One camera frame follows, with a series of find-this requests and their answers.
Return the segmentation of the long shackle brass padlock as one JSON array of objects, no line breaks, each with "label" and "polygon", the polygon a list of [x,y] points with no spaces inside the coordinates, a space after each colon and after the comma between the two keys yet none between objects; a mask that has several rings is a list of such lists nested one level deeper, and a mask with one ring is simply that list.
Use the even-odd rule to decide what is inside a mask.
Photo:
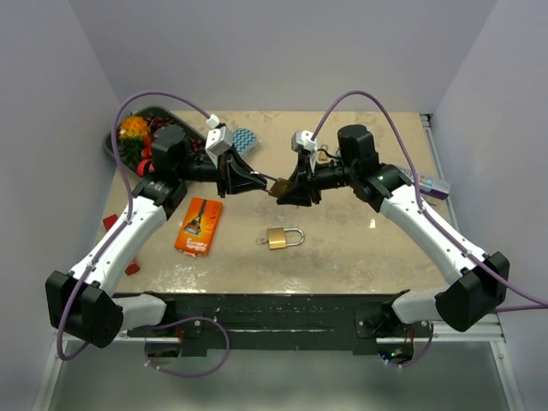
[{"label": "long shackle brass padlock", "polygon": [[267,192],[271,197],[274,197],[277,199],[280,198],[286,192],[289,186],[289,181],[281,177],[269,176],[267,174],[260,173],[258,171],[253,171],[252,174],[255,176],[265,178],[266,180],[272,182]]}]

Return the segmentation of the small brass padlock with keys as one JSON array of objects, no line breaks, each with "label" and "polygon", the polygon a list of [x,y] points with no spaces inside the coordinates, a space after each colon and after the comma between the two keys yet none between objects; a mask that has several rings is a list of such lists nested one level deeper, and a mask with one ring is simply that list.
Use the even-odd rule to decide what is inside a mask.
[{"label": "small brass padlock with keys", "polygon": [[327,145],[321,145],[318,149],[318,162],[327,163],[330,161],[330,154],[328,152],[329,147]]}]

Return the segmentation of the short shackle brass padlock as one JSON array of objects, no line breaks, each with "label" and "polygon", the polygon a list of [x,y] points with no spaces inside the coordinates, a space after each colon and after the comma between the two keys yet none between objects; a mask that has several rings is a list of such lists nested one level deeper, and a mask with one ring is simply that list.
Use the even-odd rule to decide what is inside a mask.
[{"label": "short shackle brass padlock", "polygon": [[265,235],[256,239],[257,245],[266,245],[270,250],[298,247],[306,240],[305,233],[298,228],[272,227]]}]

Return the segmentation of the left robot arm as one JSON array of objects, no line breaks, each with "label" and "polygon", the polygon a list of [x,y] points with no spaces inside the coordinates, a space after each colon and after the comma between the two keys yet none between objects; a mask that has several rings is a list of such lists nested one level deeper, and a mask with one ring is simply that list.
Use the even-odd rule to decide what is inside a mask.
[{"label": "left robot arm", "polygon": [[98,348],[121,331],[143,326],[159,336],[171,334],[177,315],[165,298],[150,293],[116,298],[117,285],[131,260],[181,204],[188,182],[213,182],[221,197],[266,188],[265,178],[241,157],[254,143],[253,133],[221,125],[209,131],[203,149],[193,151],[183,128],[160,129],[122,215],[84,259],[47,278],[48,312],[57,333]]}]

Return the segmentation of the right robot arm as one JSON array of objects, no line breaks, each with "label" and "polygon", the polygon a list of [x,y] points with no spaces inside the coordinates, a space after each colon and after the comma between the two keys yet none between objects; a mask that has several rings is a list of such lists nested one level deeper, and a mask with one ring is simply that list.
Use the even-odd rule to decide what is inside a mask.
[{"label": "right robot arm", "polygon": [[399,168],[380,162],[365,126],[340,128],[337,140],[337,156],[320,164],[312,132],[295,132],[291,148],[297,164],[277,203],[311,206],[327,189],[350,187],[359,200],[406,233],[447,283],[440,289],[399,293],[378,315],[378,331],[399,337],[412,323],[425,320],[465,332],[504,302],[510,263],[502,253],[489,254],[466,240],[416,193]]}]

